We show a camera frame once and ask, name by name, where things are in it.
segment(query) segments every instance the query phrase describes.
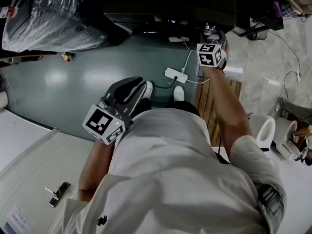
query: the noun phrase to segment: door handle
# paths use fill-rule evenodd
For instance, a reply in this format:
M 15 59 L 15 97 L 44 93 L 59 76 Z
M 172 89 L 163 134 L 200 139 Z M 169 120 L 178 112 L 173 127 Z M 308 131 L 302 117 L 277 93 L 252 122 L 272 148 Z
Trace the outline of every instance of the door handle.
M 68 182 L 64 182 L 60 188 L 58 188 L 58 190 L 55 192 L 53 192 L 52 190 L 50 190 L 49 188 L 46 188 L 45 189 L 52 193 L 53 194 L 53 197 L 52 199 L 50 200 L 49 202 L 49 206 L 51 206 L 52 208 L 54 208 L 57 203 L 59 202 L 59 200 L 61 199 L 61 197 L 63 196 L 63 194 L 65 193 L 65 191 L 67 190 L 67 188 L 70 186 L 70 183 Z

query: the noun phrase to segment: white sneaker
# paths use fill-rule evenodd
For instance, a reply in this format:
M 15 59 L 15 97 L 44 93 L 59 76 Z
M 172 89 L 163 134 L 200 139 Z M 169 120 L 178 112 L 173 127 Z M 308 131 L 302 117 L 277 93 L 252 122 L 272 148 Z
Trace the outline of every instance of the white sneaker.
M 147 81 L 146 82 L 146 91 L 145 91 L 142 99 L 147 98 L 147 99 L 151 100 L 152 91 L 153 91 L 153 84 L 150 81 Z
M 175 101 L 177 101 L 177 100 L 184 101 L 184 91 L 183 91 L 183 88 L 181 86 L 175 87 L 174 100 Z

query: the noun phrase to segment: wooden slats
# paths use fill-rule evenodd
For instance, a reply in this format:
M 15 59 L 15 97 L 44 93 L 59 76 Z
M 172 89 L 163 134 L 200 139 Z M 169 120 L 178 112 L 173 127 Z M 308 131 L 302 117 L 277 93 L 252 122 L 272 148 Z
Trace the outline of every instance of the wooden slats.
M 198 82 L 203 82 L 207 78 L 200 77 Z M 241 82 L 235 80 L 229 80 L 231 89 L 235 92 L 239 98 Z M 210 87 L 210 81 L 204 84 L 198 84 L 195 96 L 195 107 L 198 109 L 200 116 L 207 124 L 211 146 L 219 146 L 220 142 L 220 129 L 216 121 L 216 113 L 214 107 L 214 99 L 212 90 Z

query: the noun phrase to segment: power strip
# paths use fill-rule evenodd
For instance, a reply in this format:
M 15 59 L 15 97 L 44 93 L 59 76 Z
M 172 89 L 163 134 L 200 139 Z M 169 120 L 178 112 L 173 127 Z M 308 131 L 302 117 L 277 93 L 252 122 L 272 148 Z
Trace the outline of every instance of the power strip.
M 181 82 L 181 83 L 186 83 L 186 80 L 188 78 L 188 76 L 186 74 L 183 74 L 177 70 L 174 70 L 172 68 L 167 68 L 165 71 L 165 76 L 169 77 L 171 79 L 175 79 L 177 77 L 177 81 Z

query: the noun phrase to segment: plastic wrap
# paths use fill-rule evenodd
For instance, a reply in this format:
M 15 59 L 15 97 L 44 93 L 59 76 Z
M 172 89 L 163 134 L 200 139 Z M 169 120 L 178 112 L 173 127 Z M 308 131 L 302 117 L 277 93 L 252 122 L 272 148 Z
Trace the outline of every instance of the plastic wrap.
M 4 50 L 77 51 L 97 47 L 106 39 L 104 32 L 86 25 L 86 0 L 24 0 L 20 6 L 24 10 L 19 12 L 31 11 L 30 16 L 19 31 L 12 26 L 19 14 L 7 19 L 2 37 Z

